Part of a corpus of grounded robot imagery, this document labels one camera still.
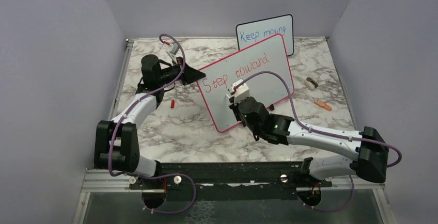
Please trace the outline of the red framed whiteboard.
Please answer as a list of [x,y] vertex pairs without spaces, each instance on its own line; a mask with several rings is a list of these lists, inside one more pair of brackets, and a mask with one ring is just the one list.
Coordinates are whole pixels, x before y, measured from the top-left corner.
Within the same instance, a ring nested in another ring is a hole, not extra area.
[[200,69],[206,76],[197,86],[215,129],[223,133],[239,122],[228,107],[229,88],[246,80],[249,93],[266,107],[294,93],[284,38],[274,34]]

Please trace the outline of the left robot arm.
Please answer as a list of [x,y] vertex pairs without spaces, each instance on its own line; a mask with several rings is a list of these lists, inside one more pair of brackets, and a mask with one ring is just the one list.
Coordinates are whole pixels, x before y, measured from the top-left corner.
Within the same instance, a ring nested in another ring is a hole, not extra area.
[[97,124],[94,166],[107,169],[114,176],[142,175],[148,187],[156,188],[162,183],[162,174],[157,171],[159,163],[141,156],[137,129],[159,107],[167,86],[176,81],[189,85],[206,75],[184,64],[182,57],[167,63],[149,54],[141,59],[141,65],[142,77],[133,102],[112,120]]

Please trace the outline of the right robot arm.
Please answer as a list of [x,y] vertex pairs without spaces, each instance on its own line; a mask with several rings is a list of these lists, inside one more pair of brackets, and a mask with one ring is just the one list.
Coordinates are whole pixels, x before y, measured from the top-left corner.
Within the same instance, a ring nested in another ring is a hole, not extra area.
[[299,122],[289,116],[268,112],[265,106],[248,97],[229,108],[237,120],[249,128],[255,140],[274,145],[308,146],[333,153],[325,158],[307,158],[298,172],[298,180],[311,186],[327,178],[356,175],[372,183],[386,181],[389,148],[372,127],[362,131],[340,131]]

